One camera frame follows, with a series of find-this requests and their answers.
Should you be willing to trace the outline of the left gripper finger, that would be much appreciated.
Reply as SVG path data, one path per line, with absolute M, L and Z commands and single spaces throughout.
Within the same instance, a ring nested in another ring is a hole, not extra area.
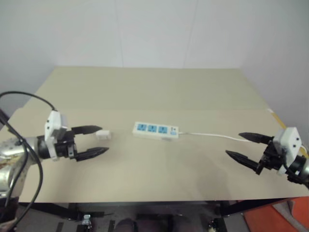
M 74 135 L 77 134 L 93 134 L 99 130 L 102 130 L 102 127 L 94 126 L 94 125 L 88 125 L 88 126 L 78 126 L 78 127 L 72 127 L 72 132 Z
M 76 154 L 76 161 L 84 161 L 84 160 L 95 158 L 95 157 L 105 153 L 108 150 L 109 150 L 108 147 L 90 148 L 90 149 L 88 149 L 84 152 L 77 153 Z

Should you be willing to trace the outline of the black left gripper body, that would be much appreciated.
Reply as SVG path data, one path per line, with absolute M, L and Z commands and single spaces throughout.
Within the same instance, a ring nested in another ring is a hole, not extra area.
M 77 148 L 75 144 L 74 130 L 66 131 L 55 143 L 56 155 L 58 158 L 77 159 Z

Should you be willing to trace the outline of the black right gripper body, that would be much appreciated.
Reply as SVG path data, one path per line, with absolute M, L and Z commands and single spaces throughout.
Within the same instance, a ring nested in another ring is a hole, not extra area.
M 283 150 L 280 152 L 276 150 L 273 138 L 258 138 L 256 142 L 266 144 L 267 147 L 255 169 L 255 173 L 260 174 L 264 168 L 269 170 L 275 169 L 278 171 L 286 162 Z

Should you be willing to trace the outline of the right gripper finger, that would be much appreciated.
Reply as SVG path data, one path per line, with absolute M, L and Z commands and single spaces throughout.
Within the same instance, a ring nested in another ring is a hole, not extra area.
M 239 136 L 242 138 L 254 142 L 254 143 L 262 143 L 262 144 L 269 144 L 273 141 L 274 136 L 266 136 L 259 133 L 253 133 L 253 132 L 242 132 L 239 133 Z
M 229 151 L 229 150 L 226 150 L 225 152 L 226 152 L 226 154 L 229 157 L 231 157 L 233 160 L 235 160 L 239 164 L 252 169 L 256 173 L 260 173 L 261 172 L 261 170 L 258 169 L 259 168 L 259 163 L 249 159 L 247 156 L 242 155 L 242 154 L 240 154 L 238 152 Z

